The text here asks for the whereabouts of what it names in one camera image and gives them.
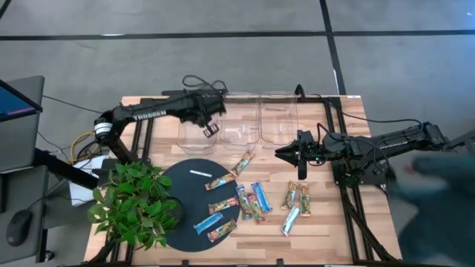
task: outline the computer monitor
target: computer monitor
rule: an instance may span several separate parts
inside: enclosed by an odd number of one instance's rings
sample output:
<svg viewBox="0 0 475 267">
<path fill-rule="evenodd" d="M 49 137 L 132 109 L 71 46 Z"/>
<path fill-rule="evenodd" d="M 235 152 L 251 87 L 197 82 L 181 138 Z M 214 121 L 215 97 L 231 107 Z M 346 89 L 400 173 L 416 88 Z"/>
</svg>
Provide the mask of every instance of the computer monitor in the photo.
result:
<svg viewBox="0 0 475 267">
<path fill-rule="evenodd" d="M 0 80 L 0 122 L 37 114 L 43 108 Z"/>
</svg>

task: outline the computer mouse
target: computer mouse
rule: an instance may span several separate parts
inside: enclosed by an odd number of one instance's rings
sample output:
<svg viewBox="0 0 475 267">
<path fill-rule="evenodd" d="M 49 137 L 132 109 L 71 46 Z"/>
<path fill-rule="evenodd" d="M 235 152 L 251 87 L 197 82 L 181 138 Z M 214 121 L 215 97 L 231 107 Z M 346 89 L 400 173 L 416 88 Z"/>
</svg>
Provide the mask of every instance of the computer mouse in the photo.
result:
<svg viewBox="0 0 475 267">
<path fill-rule="evenodd" d="M 28 237 L 33 213 L 22 210 L 15 213 L 7 227 L 7 242 L 11 246 L 21 245 Z"/>
</svg>

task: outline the green plant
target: green plant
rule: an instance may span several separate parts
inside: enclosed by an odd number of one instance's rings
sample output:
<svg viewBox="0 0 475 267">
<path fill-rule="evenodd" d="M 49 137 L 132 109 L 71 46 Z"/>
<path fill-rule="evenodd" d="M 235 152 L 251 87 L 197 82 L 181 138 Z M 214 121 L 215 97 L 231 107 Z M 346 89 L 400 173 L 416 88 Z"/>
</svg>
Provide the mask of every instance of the green plant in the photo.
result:
<svg viewBox="0 0 475 267">
<path fill-rule="evenodd" d="M 157 243 L 165 247 L 165 235 L 178 221 L 173 217 L 177 203 L 168 194 L 171 179 L 161 172 L 141 162 L 116 165 L 105 195 L 93 190 L 98 203 L 89 209 L 88 217 L 99 223 L 96 234 L 107 231 L 116 241 L 138 242 L 145 250 Z"/>
</svg>

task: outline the wooden table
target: wooden table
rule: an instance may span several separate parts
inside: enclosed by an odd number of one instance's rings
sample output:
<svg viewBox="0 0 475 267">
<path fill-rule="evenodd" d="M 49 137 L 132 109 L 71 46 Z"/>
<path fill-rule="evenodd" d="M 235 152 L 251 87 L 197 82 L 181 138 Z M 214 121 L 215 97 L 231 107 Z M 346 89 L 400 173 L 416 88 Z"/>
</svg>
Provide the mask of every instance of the wooden table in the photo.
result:
<svg viewBox="0 0 475 267">
<path fill-rule="evenodd" d="M 125 96 L 124 105 L 137 104 L 140 96 Z M 365 116 L 363 102 L 360 97 L 341 97 L 343 111 L 355 116 Z M 298 106 L 298 126 L 302 130 L 311 130 L 316 138 L 316 123 L 327 124 L 322 104 L 305 103 Z M 338 125 L 333 111 L 335 126 Z M 347 131 L 350 135 L 369 136 L 370 129 L 365 121 L 345 117 Z M 145 135 L 143 125 L 140 144 Z M 174 163 L 190 158 L 175 142 L 179 121 L 171 116 L 155 119 L 149 157 L 153 164 L 160 167 L 170 167 Z M 135 124 L 130 124 L 124 130 L 121 139 L 130 148 L 134 136 Z M 298 218 L 289 237 L 284 237 L 279 228 L 282 226 L 288 211 L 279 209 L 289 181 L 298 181 L 296 169 L 288 163 L 274 157 L 273 149 L 265 149 L 257 144 L 256 157 L 246 170 L 237 178 L 238 184 L 243 184 L 246 191 L 252 191 L 251 184 L 261 181 L 263 189 L 274 210 L 266 215 L 266 222 L 255 225 L 252 220 L 237 222 L 234 230 L 221 244 L 207 251 L 187 253 L 173 248 L 158 248 L 148 251 L 135 251 L 133 265 L 181 264 L 189 260 L 190 264 L 275 264 L 276 259 L 282 258 L 286 264 L 324 264 L 352 263 L 350 246 L 348 244 L 347 228 L 345 226 L 340 192 L 333 182 L 333 173 L 329 163 L 321 167 L 310 167 L 305 182 L 309 183 L 312 216 Z M 226 149 L 219 142 L 216 151 L 204 157 L 231 168 L 243 156 L 243 151 Z M 396 258 L 401 258 L 399 245 L 391 219 L 387 199 L 374 186 L 363 185 L 361 198 L 364 204 L 367 224 L 381 244 Z M 96 226 L 93 225 L 89 237 L 85 260 L 91 259 L 104 245 L 105 234 L 94 235 Z M 355 225 L 359 255 L 365 258 L 361 232 Z M 125 245 L 122 244 L 119 258 L 125 255 Z"/>
</svg>

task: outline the black circular board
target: black circular board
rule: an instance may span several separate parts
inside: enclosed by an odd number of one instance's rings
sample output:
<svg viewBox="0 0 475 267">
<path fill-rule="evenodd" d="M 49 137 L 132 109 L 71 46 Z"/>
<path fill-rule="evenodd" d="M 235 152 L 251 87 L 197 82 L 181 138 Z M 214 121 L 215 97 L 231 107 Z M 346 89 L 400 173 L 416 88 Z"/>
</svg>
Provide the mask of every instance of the black circular board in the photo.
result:
<svg viewBox="0 0 475 267">
<path fill-rule="evenodd" d="M 190 171 L 199 171 L 211 174 L 211 177 L 193 174 Z M 185 216 L 183 221 L 166 237 L 167 244 L 180 251 L 198 252 L 210 249 L 221 243 L 227 235 L 213 243 L 209 241 L 207 233 L 227 223 L 231 219 L 238 221 L 240 207 L 236 205 L 227 208 L 221 213 L 223 219 L 207 228 L 200 235 L 193 225 L 201 223 L 209 217 L 208 204 L 214 204 L 235 196 L 236 181 L 228 182 L 213 190 L 206 190 L 205 184 L 229 172 L 216 162 L 207 159 L 187 159 L 171 166 L 163 175 L 172 180 L 170 195 L 176 197 L 183 204 Z"/>
</svg>

